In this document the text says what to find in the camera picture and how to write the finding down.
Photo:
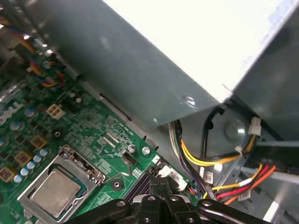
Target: green circuit board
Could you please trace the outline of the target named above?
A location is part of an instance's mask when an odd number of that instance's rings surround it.
[[[20,175],[21,169],[26,167],[26,164],[16,160],[20,151],[33,157],[40,153],[39,147],[42,147],[49,149],[49,153],[36,163],[28,175],[22,176],[20,183],[15,183],[13,179],[8,182],[0,179],[0,224],[24,224],[27,221],[17,198],[55,158],[63,145],[72,146],[103,172],[106,178],[119,172],[128,172],[121,152],[129,145],[135,145],[136,148],[132,154],[137,161],[132,165],[133,174],[119,177],[123,181],[123,188],[114,190],[110,182],[102,184],[73,217],[110,200],[125,198],[137,179],[146,169],[155,166],[159,158],[152,148],[149,155],[144,155],[142,148],[149,147],[147,143],[133,133],[105,104],[89,95],[70,77],[66,77],[63,88],[45,88],[35,76],[24,73],[22,79],[15,84],[14,91],[2,104],[5,113],[0,116],[0,137],[4,141],[0,146],[0,171],[2,168],[9,168],[14,175]],[[53,104],[59,105],[65,112],[60,119],[54,119],[46,112]],[[28,108],[34,109],[31,117],[25,116]],[[17,123],[20,127],[12,130],[12,123]],[[36,136],[39,141],[33,144]],[[196,202],[195,196],[184,193]],[[32,217],[31,221],[34,223],[36,219]]]

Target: yellow wire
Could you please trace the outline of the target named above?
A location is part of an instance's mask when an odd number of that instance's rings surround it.
[[[253,144],[254,144],[254,141],[255,141],[255,135],[253,135],[250,140],[249,140],[249,143],[248,145],[243,149],[243,153],[248,153],[252,150],[252,147],[253,147]],[[182,144],[182,148],[183,148],[183,151],[184,151],[184,154],[186,156],[186,158],[191,161],[193,164],[195,165],[198,165],[198,166],[213,166],[213,165],[216,165],[216,164],[223,164],[223,163],[226,163],[226,162],[231,162],[231,161],[234,161],[236,159],[239,159],[240,156],[231,156],[231,157],[228,157],[228,158],[224,158],[224,159],[221,159],[221,160],[218,160],[218,161],[215,161],[215,162],[208,162],[208,161],[201,161],[201,160],[198,160],[197,158],[195,158],[190,152],[189,150],[187,149],[184,141],[182,140],[181,141],[181,144]]]
[[[261,172],[262,168],[263,168],[263,166],[262,166],[262,164],[260,164],[260,166],[258,167],[256,173],[251,177],[252,180],[256,178],[258,173]]]
[[[213,165],[216,165],[216,164],[223,164],[223,163],[226,163],[226,162],[231,162],[231,161],[234,161],[234,160],[236,160],[240,157],[240,156],[236,155],[236,156],[231,156],[231,157],[228,157],[228,158],[224,158],[224,159],[221,159],[221,160],[218,160],[218,161],[215,161],[215,162],[201,161],[201,160],[198,160],[197,158],[195,158],[193,155],[190,154],[190,152],[186,148],[186,145],[185,145],[184,141],[181,141],[181,143],[182,143],[182,149],[184,151],[184,154],[185,154],[186,158],[188,160],[190,160],[192,163],[194,163],[195,165],[199,165],[199,166],[203,166],[203,167],[213,166]]]
[[[10,26],[10,25],[11,25],[11,23],[8,22],[7,20],[1,20],[0,23],[1,23],[2,25],[4,25],[4,26]]]
[[[22,39],[19,39],[19,41],[21,42],[21,45],[23,45],[30,53],[32,53],[32,54],[36,53],[36,51],[34,50],[34,48],[31,47],[29,44],[27,44],[26,41],[24,41]]]
[[[262,168],[263,168],[263,166],[262,166],[262,164],[260,164],[260,166],[258,167],[256,173],[253,174],[253,176],[251,177],[252,180],[256,178],[256,176],[259,174],[259,172],[262,170]],[[212,190],[237,188],[239,186],[240,186],[240,183],[233,183],[233,184],[229,184],[229,185],[223,185],[223,186],[213,187]],[[207,196],[207,192],[204,194],[204,196],[202,197],[202,199],[205,199],[206,196]]]
[[[52,87],[52,86],[57,85],[57,84],[58,84],[58,83],[52,83],[52,84],[47,85],[47,84],[43,84],[43,83],[41,83],[41,85],[43,85],[43,86],[45,86],[45,87]]]
[[[30,67],[32,68],[33,72],[35,74],[37,74],[38,76],[40,76],[40,77],[44,76],[35,66],[31,65]]]

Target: cpu socket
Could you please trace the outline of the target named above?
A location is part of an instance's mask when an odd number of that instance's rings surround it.
[[[104,180],[95,166],[65,145],[18,201],[27,218],[36,217],[41,224],[62,224]]]

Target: zip tie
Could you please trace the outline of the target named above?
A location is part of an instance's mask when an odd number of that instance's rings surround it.
[[[249,184],[251,181],[252,181],[252,179],[251,179],[251,178],[248,178],[248,179],[246,179],[246,180],[240,182],[240,183],[239,183],[239,186],[242,187],[242,186],[244,186],[244,185],[246,185],[246,184]]]
[[[236,146],[236,147],[235,147],[235,151],[237,151],[238,153],[240,153],[240,157],[243,156],[243,153],[242,153],[243,148],[242,148],[241,146]]]

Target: gold chip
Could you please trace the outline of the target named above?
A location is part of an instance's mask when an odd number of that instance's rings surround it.
[[[42,136],[35,136],[30,142],[35,148],[42,149],[48,142]]]
[[[2,167],[0,169],[0,179],[3,180],[4,183],[10,182],[16,175],[17,172],[9,167]]]
[[[26,152],[26,151],[20,151],[15,157],[14,160],[16,160],[20,165],[26,165],[30,160],[32,160],[33,156]]]

